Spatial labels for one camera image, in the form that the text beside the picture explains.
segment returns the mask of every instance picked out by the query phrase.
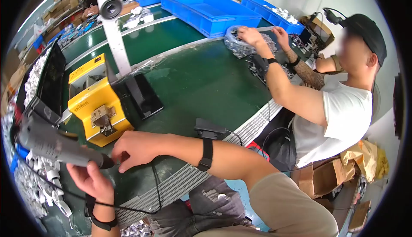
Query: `tattooed forearm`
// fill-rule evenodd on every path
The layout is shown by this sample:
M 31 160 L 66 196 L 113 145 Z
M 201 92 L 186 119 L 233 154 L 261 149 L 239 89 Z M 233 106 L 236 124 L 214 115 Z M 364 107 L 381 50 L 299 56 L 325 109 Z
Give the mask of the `tattooed forearm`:
M 292 49 L 286 51 L 285 54 L 289 62 L 293 63 L 297 60 L 297 54 Z M 325 75 L 314 72 L 304 61 L 300 60 L 294 69 L 305 83 L 312 85 L 315 89 L 320 90 L 325 85 Z

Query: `black wristband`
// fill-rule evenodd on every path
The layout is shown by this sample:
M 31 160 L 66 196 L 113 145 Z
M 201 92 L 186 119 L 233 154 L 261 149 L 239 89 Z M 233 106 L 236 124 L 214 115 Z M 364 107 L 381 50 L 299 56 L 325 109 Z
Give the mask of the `black wristband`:
M 212 166 L 213 141 L 211 138 L 203 138 L 203 157 L 199 161 L 197 168 L 206 172 Z
M 117 219 L 115 218 L 113 221 L 111 222 L 107 222 L 107 223 L 103 223 L 100 222 L 99 220 L 96 219 L 96 217 L 94 217 L 94 214 L 91 215 L 91 221 L 94 223 L 95 226 L 104 229 L 106 231 L 109 231 L 115 227 L 117 225 Z
M 267 62 L 268 62 L 268 64 L 271 64 L 271 63 L 279 63 L 278 60 L 276 60 L 276 58 L 267 59 Z
M 299 62 L 300 62 L 300 56 L 297 56 L 296 61 L 294 61 L 293 63 L 288 63 L 288 64 L 291 65 L 292 67 L 295 67 Z

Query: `green workbench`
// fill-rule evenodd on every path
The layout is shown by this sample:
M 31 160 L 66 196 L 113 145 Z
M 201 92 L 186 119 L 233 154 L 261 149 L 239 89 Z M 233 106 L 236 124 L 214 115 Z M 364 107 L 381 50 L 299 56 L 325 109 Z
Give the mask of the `green workbench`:
M 170 16 L 170 14 L 159 10 L 157 16 L 161 18 L 161 16 Z M 269 24 L 262 21 L 260 27 L 262 26 L 269 26 Z M 150 27 L 150 30 L 147 30 L 148 27 L 143 28 L 123 37 L 131 65 L 204 38 L 197 30 L 179 19 Z M 271 32 L 265 33 L 272 38 L 274 36 Z M 68 62 L 72 61 L 90 48 L 88 43 L 91 43 L 91 46 L 96 46 L 98 41 L 104 40 L 106 37 L 103 28 L 96 29 L 65 49 L 66 59 Z M 63 88 L 65 90 L 63 93 L 64 109 L 67 108 L 69 73 L 101 53 L 106 54 L 106 60 L 115 73 L 118 72 L 107 44 L 81 58 L 66 71 L 64 80 L 66 85 Z M 279 61 L 285 59 L 281 53 L 276 58 Z M 204 43 L 169 55 L 151 70 L 145 70 L 145 76 L 162 101 L 164 109 L 145 121 L 137 122 L 136 130 L 139 131 L 174 133 L 195 137 L 193 126 L 196 117 L 207 119 L 234 131 L 270 99 L 265 85 L 250 73 L 245 59 L 237 59 L 225 47 L 222 40 Z M 133 117 L 138 121 L 137 114 L 134 114 Z M 87 142 L 82 123 L 75 116 L 71 116 L 61 129 L 77 133 L 81 144 L 86 144 L 88 147 L 106 154 L 111 152 L 114 145 L 113 142 L 100 148 Z M 154 164 L 160 181 L 166 180 L 186 165 L 182 160 L 168 156 L 157 157 Z M 155 179 L 150 165 L 132 168 L 124 174 L 118 173 L 117 170 L 118 166 L 103 170 L 103 173 L 115 187 L 116 205 L 127 202 L 155 187 Z M 65 166 L 61 167 L 60 176 L 65 189 L 84 195 L 70 178 Z M 68 194 L 64 195 L 64 200 L 73 212 L 71 219 L 74 229 L 70 229 L 68 219 L 60 210 L 57 207 L 52 207 L 47 208 L 49 215 L 42 219 L 49 234 L 66 236 L 67 232 L 73 236 L 89 235 L 91 223 L 89 219 L 84 217 L 85 202 Z

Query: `yellow machine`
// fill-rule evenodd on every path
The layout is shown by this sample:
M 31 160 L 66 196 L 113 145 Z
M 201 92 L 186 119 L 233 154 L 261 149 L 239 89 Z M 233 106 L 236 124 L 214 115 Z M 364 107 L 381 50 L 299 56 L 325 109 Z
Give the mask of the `yellow machine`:
M 101 54 L 69 75 L 68 109 L 83 121 L 86 140 L 103 147 L 134 127 L 126 119 Z

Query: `ripped jeans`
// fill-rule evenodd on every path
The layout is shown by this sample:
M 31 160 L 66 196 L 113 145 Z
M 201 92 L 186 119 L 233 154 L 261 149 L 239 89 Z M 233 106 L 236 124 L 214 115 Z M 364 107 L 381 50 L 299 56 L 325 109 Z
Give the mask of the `ripped jeans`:
M 251 223 L 239 193 L 215 176 L 190 191 L 189 198 L 192 211 L 178 199 L 148 217 L 156 236 L 191 237 L 209 229 Z

